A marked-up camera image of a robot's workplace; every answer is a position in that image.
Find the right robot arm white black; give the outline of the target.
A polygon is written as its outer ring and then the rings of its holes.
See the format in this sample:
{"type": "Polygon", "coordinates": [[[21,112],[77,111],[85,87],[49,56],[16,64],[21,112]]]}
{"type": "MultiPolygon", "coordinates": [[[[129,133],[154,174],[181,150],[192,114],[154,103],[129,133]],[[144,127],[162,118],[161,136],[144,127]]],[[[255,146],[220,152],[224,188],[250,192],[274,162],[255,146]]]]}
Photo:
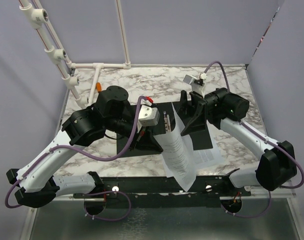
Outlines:
{"type": "Polygon", "coordinates": [[[188,120],[181,135],[200,132],[214,125],[237,139],[259,160],[255,168],[237,169],[227,174],[221,189],[232,196],[245,186],[263,187],[273,191],[297,174],[294,147],[288,141],[279,142],[242,121],[249,101],[226,88],[201,96],[181,91],[178,114],[188,120]]]}

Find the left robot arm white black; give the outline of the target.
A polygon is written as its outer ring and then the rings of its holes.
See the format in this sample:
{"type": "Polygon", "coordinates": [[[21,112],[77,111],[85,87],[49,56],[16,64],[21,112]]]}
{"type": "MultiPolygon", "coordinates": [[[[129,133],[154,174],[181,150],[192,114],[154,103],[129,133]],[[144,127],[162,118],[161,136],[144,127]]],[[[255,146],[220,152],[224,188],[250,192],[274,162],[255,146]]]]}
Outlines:
{"type": "Polygon", "coordinates": [[[8,170],[9,194],[14,194],[17,206],[40,208],[59,196],[83,194],[94,198],[103,193],[103,181],[94,171],[66,177],[56,177],[55,172],[75,154],[84,154],[86,147],[104,138],[106,131],[127,139],[118,158],[133,149],[162,152],[152,135],[160,120],[158,108],[147,96],[140,96],[132,107],[128,97],[124,88],[109,86],[92,105],[72,113],[34,160],[23,168],[8,170]]]}

